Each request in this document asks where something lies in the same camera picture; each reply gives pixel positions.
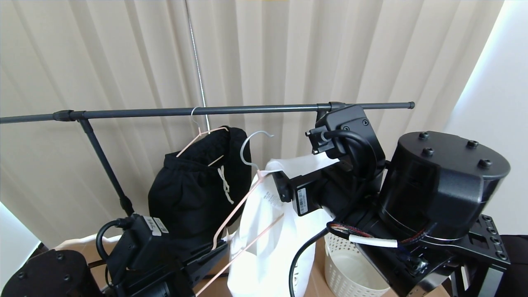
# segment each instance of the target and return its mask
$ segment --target white hanger hook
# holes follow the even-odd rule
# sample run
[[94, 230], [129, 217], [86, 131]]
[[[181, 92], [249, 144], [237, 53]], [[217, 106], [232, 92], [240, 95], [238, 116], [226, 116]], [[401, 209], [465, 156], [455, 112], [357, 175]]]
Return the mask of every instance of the white hanger hook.
[[246, 147], [246, 144], [248, 143], [249, 139], [251, 139], [253, 136], [255, 136], [256, 134], [259, 134], [259, 133], [264, 133], [266, 134], [268, 137], [273, 137], [274, 135], [271, 135], [269, 134], [268, 132], [266, 131], [256, 131], [254, 132], [253, 134], [249, 135], [248, 138], [246, 138], [246, 140], [244, 140], [244, 142], [242, 143], [242, 148], [240, 149], [240, 159], [242, 160], [242, 162], [246, 165], [250, 165], [250, 166], [253, 166], [255, 167], [258, 171], [260, 171], [260, 168], [258, 167], [258, 165], [256, 165], [255, 163], [249, 163], [247, 162], [245, 159], [244, 159], [244, 148]]
[[200, 124], [198, 124], [198, 122], [194, 119], [193, 117], [193, 113], [194, 113], [194, 110], [197, 109], [199, 106], [196, 106], [195, 108], [193, 108], [193, 110], [191, 110], [191, 120], [196, 124], [196, 126], [198, 127], [198, 133], [202, 133], [201, 129], [200, 129]]

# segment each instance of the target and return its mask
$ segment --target white garment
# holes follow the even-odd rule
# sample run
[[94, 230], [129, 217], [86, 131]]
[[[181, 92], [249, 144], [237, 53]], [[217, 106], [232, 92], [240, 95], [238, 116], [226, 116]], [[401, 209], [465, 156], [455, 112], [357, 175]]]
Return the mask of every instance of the white garment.
[[[246, 201], [240, 227], [231, 242], [231, 258], [280, 215], [284, 214], [284, 217], [231, 265], [228, 287], [234, 297], [289, 297], [288, 274], [294, 255], [332, 220], [323, 209], [299, 217], [291, 202], [280, 201], [273, 177], [269, 173], [282, 170], [289, 178], [294, 178], [337, 161], [328, 159], [326, 154], [287, 160], [272, 159], [266, 165], [266, 170], [261, 171], [267, 176]], [[312, 245], [297, 261], [294, 277], [296, 297], [303, 296], [306, 291], [314, 255], [315, 245]]]

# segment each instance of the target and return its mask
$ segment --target clothing rail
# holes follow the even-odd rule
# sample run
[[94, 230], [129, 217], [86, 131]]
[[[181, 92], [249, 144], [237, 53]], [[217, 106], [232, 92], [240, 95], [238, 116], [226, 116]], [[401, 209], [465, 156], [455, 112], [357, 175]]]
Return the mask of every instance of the clothing rail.
[[[132, 202], [125, 195], [119, 181], [117, 180], [105, 152], [103, 151], [89, 119], [94, 118], [122, 118], [122, 117], [154, 117], [154, 116], [189, 116], [194, 109], [193, 115], [225, 115], [225, 114], [257, 114], [257, 113], [292, 113], [292, 112], [316, 112], [317, 119], [326, 112], [331, 112], [353, 104], [342, 102], [329, 102], [318, 104], [291, 104], [291, 105], [255, 105], [255, 106], [223, 106], [223, 107], [199, 107], [199, 108], [157, 108], [157, 109], [122, 109], [122, 110], [96, 110], [96, 111], [74, 111], [60, 110], [52, 114], [27, 115], [0, 117], [0, 124], [42, 122], [45, 120], [57, 120], [60, 122], [77, 121], [88, 136], [101, 165], [103, 166], [112, 186], [116, 190], [121, 207], [128, 216], [134, 213]], [[402, 103], [358, 103], [363, 109], [413, 109], [414, 102]]]

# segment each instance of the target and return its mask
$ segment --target laundry basket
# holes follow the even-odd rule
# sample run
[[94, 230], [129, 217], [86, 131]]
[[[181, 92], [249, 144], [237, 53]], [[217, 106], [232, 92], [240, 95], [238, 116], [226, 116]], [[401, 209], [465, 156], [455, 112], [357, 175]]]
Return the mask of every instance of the laundry basket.
[[378, 297], [389, 285], [350, 241], [325, 236], [325, 278], [337, 297]]

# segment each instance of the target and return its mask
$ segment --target curtain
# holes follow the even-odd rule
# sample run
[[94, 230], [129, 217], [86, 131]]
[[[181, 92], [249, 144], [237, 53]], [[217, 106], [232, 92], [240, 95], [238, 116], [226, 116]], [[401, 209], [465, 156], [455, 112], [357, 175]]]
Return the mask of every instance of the curtain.
[[[403, 133], [443, 129], [502, 1], [0, 5], [1, 116], [204, 103], [415, 101], [414, 110], [367, 111], [390, 159]], [[209, 122], [274, 134], [251, 141], [253, 160], [262, 166], [270, 158], [309, 153], [304, 131], [313, 127], [315, 113], [195, 119], [202, 130]], [[196, 125], [190, 117], [91, 123], [135, 210], [147, 214], [147, 193], [164, 155], [185, 146]], [[2, 203], [48, 246], [124, 216], [77, 123], [2, 125], [0, 158]]]

